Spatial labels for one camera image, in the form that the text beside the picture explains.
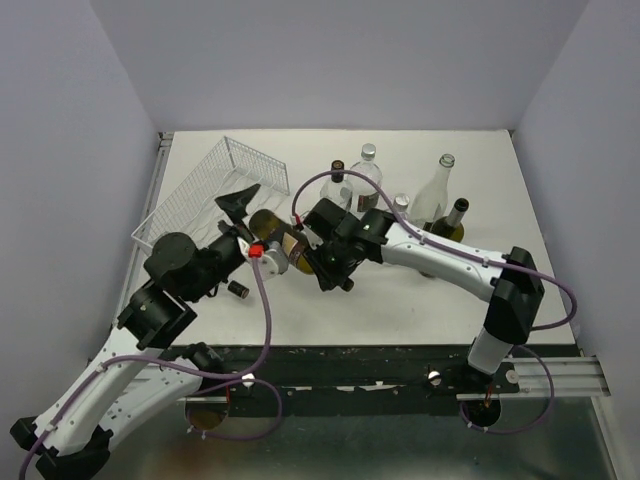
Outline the dark green wine bottle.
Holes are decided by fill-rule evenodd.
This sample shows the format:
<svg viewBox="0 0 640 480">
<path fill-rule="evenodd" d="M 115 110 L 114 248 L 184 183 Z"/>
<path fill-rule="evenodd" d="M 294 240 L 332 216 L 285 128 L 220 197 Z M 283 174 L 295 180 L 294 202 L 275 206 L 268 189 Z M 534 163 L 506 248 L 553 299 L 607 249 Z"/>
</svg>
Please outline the dark green wine bottle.
<svg viewBox="0 0 640 480">
<path fill-rule="evenodd" d="M 305 257 L 311 250 L 307 237 L 291 224 L 280 219 L 268 209 L 254 212 L 249 219 L 250 231 L 262 241 L 277 242 L 289 264 L 306 275 L 314 275 L 314 269 Z"/>
</svg>

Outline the square clear bottle black cap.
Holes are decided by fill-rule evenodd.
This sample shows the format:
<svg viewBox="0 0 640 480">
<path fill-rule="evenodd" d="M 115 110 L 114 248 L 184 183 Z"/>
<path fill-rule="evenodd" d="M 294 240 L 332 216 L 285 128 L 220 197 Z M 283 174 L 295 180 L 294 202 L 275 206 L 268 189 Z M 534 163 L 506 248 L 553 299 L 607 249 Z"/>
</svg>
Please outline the square clear bottle black cap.
<svg viewBox="0 0 640 480">
<path fill-rule="evenodd" d="M 332 174 L 322 186 L 320 198 L 326 198 L 342 209 L 349 211 L 353 200 L 353 186 L 342 173 L 344 169 L 345 165 L 341 160 L 334 160 L 331 163 Z"/>
</svg>

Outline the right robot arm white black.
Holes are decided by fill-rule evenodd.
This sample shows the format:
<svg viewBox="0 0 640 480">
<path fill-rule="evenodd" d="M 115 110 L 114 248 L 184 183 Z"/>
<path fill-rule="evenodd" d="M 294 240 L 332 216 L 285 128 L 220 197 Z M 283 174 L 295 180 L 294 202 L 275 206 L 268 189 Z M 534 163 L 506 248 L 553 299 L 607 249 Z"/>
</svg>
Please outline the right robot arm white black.
<svg viewBox="0 0 640 480">
<path fill-rule="evenodd" d="M 371 261 L 427 273 L 486 302 L 483 326 L 459 370 L 467 389 L 480 392 L 493 384 L 507 354 L 527 342 L 545 294 L 529 251 L 473 249 L 408 228 L 387 211 L 372 209 L 358 218 L 328 199 L 302 225 L 320 239 L 304 257 L 323 291 L 350 290 L 351 274 Z"/>
</svg>

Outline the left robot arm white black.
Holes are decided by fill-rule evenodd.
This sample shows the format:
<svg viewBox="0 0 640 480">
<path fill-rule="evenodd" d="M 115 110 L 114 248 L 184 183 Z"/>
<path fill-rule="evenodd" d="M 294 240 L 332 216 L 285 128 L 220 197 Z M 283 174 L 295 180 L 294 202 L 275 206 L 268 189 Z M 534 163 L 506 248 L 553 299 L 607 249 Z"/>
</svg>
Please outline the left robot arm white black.
<svg viewBox="0 0 640 480">
<path fill-rule="evenodd" d="M 213 297 L 220 284 L 258 250 L 243 220 L 257 184 L 215 202 L 229 218 L 221 234 L 200 248 L 183 232 L 170 232 L 153 245 L 144 268 L 148 281 L 117 317 L 98 354 L 48 410 L 11 427 L 30 463 L 45 479 L 91 479 L 116 444 L 179 397 L 214 393 L 241 379 L 225 374 L 205 344 L 190 347 L 177 361 L 162 355 L 195 320 L 192 304 Z"/>
</svg>

